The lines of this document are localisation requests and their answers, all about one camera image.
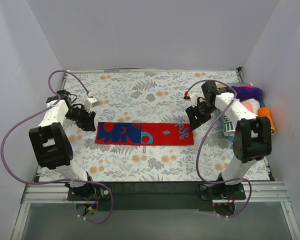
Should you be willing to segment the red and blue towel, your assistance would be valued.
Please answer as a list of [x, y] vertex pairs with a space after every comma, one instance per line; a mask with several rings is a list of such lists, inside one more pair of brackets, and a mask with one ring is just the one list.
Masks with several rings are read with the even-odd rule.
[[188, 123], [99, 122], [95, 143], [133, 146], [191, 146]]

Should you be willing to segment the pink panda towel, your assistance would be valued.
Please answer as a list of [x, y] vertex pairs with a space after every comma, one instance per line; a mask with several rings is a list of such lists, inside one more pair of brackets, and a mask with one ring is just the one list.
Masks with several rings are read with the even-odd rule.
[[259, 105], [255, 101], [242, 101], [241, 104], [250, 112], [257, 114]]

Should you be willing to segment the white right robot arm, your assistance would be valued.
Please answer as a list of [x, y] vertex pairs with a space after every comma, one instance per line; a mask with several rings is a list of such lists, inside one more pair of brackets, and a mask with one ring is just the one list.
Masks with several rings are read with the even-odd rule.
[[185, 110], [190, 127], [197, 129], [211, 119], [216, 110], [227, 117], [234, 126], [232, 141], [233, 158], [228, 167], [219, 174], [217, 180], [208, 181], [199, 187], [203, 199], [231, 199], [244, 193], [242, 182], [249, 169], [272, 152], [272, 127], [267, 116], [258, 116], [248, 110], [243, 102], [249, 99], [259, 101], [262, 90], [252, 85], [230, 86], [223, 83], [217, 87], [218, 81], [201, 80], [202, 97], [184, 93], [184, 99], [191, 105]]

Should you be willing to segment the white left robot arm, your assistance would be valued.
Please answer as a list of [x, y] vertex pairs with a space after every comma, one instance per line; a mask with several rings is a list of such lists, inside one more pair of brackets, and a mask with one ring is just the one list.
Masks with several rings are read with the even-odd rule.
[[57, 95], [46, 100], [49, 110], [45, 112], [38, 127], [30, 129], [28, 133], [38, 165], [68, 179], [65, 186], [75, 196], [85, 200], [93, 199], [97, 189], [91, 183], [89, 173], [73, 160], [73, 149], [63, 122], [68, 119], [85, 132], [95, 132], [96, 113], [93, 107], [99, 104], [100, 101], [92, 96], [87, 97], [83, 104], [74, 103], [68, 91], [59, 90]]

